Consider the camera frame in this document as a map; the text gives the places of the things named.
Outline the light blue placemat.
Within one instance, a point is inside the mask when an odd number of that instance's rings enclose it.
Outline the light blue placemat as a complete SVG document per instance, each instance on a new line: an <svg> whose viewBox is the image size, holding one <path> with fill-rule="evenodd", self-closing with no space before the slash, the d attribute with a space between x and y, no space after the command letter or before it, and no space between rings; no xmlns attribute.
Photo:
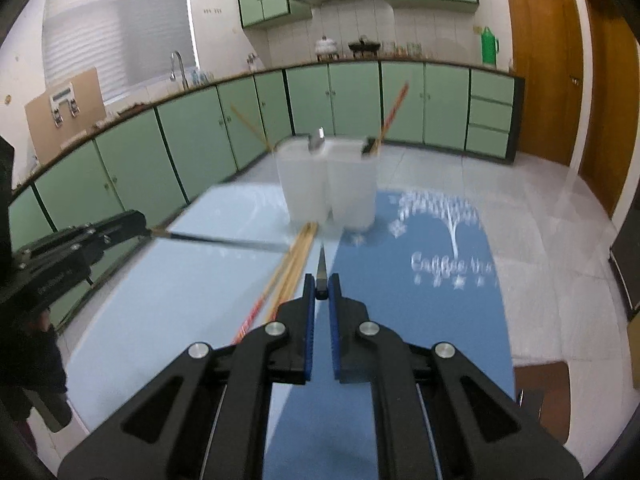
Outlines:
<svg viewBox="0 0 640 480"><path fill-rule="evenodd" d="M295 238L276 184L214 186L170 228L284 246ZM230 344L280 261L275 252L173 240L146 248L91 300L87 326L65 334L74 345L66 365L70 403L84 426L96 430L189 344ZM266 478L348 478L330 397L337 388L328 309L318 304L310 383L274 389Z"/></svg>

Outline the window roller blind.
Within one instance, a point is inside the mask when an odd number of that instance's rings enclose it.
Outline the window roller blind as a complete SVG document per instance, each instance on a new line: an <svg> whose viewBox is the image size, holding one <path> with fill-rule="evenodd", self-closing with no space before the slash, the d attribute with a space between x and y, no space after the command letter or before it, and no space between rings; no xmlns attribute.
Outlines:
<svg viewBox="0 0 640 480"><path fill-rule="evenodd" d="M198 65L188 0L46 0L44 80L51 87L94 68L105 101L169 76L171 55Z"/></svg>

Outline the black shelf rack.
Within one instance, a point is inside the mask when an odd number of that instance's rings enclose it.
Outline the black shelf rack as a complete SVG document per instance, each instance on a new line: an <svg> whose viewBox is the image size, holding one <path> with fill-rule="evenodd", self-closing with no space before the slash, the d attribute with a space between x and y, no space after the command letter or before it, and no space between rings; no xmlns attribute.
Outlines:
<svg viewBox="0 0 640 480"><path fill-rule="evenodd" d="M639 312L639 211L631 208L610 248L610 263L626 299L627 318L631 321Z"/></svg>

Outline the brown wooden door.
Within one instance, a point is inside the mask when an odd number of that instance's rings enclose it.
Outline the brown wooden door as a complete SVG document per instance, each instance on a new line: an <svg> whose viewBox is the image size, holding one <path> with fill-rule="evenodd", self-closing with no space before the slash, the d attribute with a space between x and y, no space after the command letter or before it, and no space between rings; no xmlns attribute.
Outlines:
<svg viewBox="0 0 640 480"><path fill-rule="evenodd" d="M639 119L638 42L613 0L586 0L592 52L589 125L579 175L605 212L620 201Z"/></svg>
<svg viewBox="0 0 640 480"><path fill-rule="evenodd" d="M576 0L509 0L514 70L525 79L518 149L567 166L582 109Z"/></svg>

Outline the black wok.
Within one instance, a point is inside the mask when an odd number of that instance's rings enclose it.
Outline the black wok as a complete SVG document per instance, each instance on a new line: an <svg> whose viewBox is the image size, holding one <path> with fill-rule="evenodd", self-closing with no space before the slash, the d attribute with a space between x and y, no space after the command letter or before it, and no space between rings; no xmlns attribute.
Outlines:
<svg viewBox="0 0 640 480"><path fill-rule="evenodd" d="M361 37L350 42L348 47L354 58L376 58L380 52L381 44L367 37Z"/></svg>

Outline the light bamboo chopstick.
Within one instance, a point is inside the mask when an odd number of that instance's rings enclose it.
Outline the light bamboo chopstick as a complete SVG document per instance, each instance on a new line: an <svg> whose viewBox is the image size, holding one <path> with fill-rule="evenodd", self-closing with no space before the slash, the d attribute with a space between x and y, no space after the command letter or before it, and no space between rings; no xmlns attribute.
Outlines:
<svg viewBox="0 0 640 480"><path fill-rule="evenodd" d="M238 118L239 121L242 122L242 124L248 130L250 130L250 132L253 133L254 136L256 136L256 138L260 142L262 142L262 144L264 144L264 147L266 148L266 150L269 153L272 153L273 152L273 146L268 141L268 138L267 138L266 134L262 130L260 130L256 126L254 126L247 118L245 118L233 104L230 105L230 108L231 108L232 113L235 114L236 118Z"/></svg>

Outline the dark blue placemat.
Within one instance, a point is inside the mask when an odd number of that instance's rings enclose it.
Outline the dark blue placemat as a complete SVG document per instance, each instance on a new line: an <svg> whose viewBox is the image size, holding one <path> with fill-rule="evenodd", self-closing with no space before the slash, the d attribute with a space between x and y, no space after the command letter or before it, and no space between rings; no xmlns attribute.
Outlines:
<svg viewBox="0 0 640 480"><path fill-rule="evenodd" d="M515 391L494 257L475 206L464 197L381 192L372 228L345 232L330 253L342 293L404 341L448 341L507 394ZM311 380L273 390L267 479L374 479L371 389L334 378L329 308L317 306Z"/></svg>

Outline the green lower kitchen cabinets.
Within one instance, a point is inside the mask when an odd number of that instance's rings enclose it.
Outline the green lower kitchen cabinets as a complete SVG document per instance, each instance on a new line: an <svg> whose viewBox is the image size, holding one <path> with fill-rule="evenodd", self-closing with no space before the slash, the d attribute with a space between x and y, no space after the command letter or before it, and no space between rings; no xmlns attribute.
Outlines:
<svg viewBox="0 0 640 480"><path fill-rule="evenodd" d="M273 147L319 128L330 136L374 138L406 81L409 91L387 143L513 162L522 77L388 58L277 68L140 105L73 140L15 191L12 244L22 247L127 209L143 212L149 224L166 223L268 153L231 104Z"/></svg>

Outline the black spoon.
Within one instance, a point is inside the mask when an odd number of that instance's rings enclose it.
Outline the black spoon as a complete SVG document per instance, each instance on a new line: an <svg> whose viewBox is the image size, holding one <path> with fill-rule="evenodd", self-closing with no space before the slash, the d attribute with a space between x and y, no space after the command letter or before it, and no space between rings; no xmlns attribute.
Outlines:
<svg viewBox="0 0 640 480"><path fill-rule="evenodd" d="M364 144L362 147L361 154L369 155L375 146L375 142L375 138L367 138L366 144Z"/></svg>

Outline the silver metal spoon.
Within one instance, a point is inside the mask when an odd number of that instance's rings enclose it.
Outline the silver metal spoon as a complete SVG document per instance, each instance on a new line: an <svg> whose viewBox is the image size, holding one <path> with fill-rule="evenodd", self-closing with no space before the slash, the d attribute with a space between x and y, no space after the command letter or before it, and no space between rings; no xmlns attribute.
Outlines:
<svg viewBox="0 0 640 480"><path fill-rule="evenodd" d="M326 134L323 128L319 128L315 133L311 134L308 139L308 151L317 153L323 148L326 142Z"/></svg>

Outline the chrome sink faucet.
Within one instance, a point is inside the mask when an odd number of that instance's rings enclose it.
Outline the chrome sink faucet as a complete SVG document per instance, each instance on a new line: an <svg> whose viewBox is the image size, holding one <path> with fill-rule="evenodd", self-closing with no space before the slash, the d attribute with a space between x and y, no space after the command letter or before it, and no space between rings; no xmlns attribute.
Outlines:
<svg viewBox="0 0 640 480"><path fill-rule="evenodd" d="M183 59L179 51L172 51L170 54L170 80L180 82L183 90L189 89L189 83L186 79L186 69L184 68Z"/></svg>

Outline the green thermos jug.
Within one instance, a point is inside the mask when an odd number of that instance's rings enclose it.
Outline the green thermos jug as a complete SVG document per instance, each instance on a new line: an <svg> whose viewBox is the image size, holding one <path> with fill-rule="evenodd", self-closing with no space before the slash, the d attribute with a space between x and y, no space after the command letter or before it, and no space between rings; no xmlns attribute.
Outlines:
<svg viewBox="0 0 640 480"><path fill-rule="evenodd" d="M496 67L499 51L499 39L488 26L485 26L480 33L480 55L482 56L482 63L484 65Z"/></svg>

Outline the white cooking pot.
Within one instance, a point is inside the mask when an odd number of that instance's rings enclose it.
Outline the white cooking pot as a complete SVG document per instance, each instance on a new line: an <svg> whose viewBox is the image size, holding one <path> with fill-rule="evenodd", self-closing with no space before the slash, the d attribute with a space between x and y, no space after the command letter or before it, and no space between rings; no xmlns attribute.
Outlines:
<svg viewBox="0 0 640 480"><path fill-rule="evenodd" d="M318 61L333 60L338 58L337 42L327 36L322 36L314 44L314 54Z"/></svg>

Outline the red patterned chopstick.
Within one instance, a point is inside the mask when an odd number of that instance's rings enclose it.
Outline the red patterned chopstick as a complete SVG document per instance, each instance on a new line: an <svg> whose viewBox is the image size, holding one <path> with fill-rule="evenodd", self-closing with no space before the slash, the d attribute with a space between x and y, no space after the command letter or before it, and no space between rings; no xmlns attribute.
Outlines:
<svg viewBox="0 0 640 480"><path fill-rule="evenodd" d="M404 83L404 85L401 87L401 89L400 89L400 91L398 93L398 96L397 96L392 108L388 112L388 114L387 114L387 116L386 116L386 118L385 118L385 120L383 122L381 131L378 134L378 137L376 138L376 140L375 140L375 142L374 142L374 144L373 144L373 146L371 148L371 153L376 153L380 149L382 143L384 142L384 140L386 138L386 134L388 133L388 130L390 130L390 126L393 125L393 122L394 122L395 117L396 117L396 115L398 113L398 110L401 108L402 103L405 101L405 98L406 98L406 96L408 94L408 91L409 91L409 83L408 83L408 81L406 81Z"/></svg>
<svg viewBox="0 0 640 480"><path fill-rule="evenodd" d="M269 283L240 326L232 344L238 344L254 327L266 304L269 304L269 308L264 315L264 323L270 323L276 319L280 305L293 298L302 279L318 227L317 222L307 222L300 229L288 252L271 275Z"/></svg>

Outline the dark red-ended chopstick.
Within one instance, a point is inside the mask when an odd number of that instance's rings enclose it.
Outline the dark red-ended chopstick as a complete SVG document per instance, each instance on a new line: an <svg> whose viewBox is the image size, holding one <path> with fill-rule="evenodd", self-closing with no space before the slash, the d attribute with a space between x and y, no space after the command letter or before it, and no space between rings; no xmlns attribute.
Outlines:
<svg viewBox="0 0 640 480"><path fill-rule="evenodd" d="M317 222L307 222L298 232L291 248L291 255L286 258L284 269L279 274L276 291L273 293L267 322L276 319L281 304L291 300L296 292L300 277L304 274L307 259L318 232Z"/></svg>

